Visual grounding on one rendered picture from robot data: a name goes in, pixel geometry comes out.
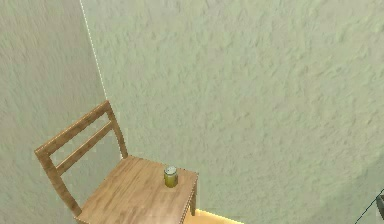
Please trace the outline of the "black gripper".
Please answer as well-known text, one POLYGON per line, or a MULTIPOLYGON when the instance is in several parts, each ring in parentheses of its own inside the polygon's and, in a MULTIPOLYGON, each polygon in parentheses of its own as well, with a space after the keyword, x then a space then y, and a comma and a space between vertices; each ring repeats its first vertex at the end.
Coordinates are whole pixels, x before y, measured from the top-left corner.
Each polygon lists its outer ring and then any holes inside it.
POLYGON ((372 200, 354 224, 384 224, 384 189, 372 200))

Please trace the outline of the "brown wooden chair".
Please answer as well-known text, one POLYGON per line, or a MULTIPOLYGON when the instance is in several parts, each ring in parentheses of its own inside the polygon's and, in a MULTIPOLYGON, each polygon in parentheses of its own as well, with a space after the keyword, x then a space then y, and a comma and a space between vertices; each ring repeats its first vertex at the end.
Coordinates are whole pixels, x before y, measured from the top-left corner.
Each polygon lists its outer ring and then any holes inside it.
POLYGON ((37 148, 35 155, 78 224, 184 224, 188 214, 195 214, 198 174, 178 168, 177 185, 167 187, 164 164, 128 154, 109 101, 99 104, 37 148), (62 162, 52 162, 53 153, 102 115, 108 116, 108 122, 101 129, 62 162), (109 132, 116 135, 122 159, 85 204, 79 205, 62 175, 109 132))

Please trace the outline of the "yellow jar with white lid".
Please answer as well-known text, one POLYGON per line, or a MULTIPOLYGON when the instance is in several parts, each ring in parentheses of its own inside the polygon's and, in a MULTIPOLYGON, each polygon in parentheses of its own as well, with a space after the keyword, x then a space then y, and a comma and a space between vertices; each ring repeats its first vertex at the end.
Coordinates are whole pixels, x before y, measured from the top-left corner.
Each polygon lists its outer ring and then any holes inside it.
POLYGON ((178 173, 175 166, 168 166, 164 169, 164 183, 168 188, 173 188, 178 184, 178 173))

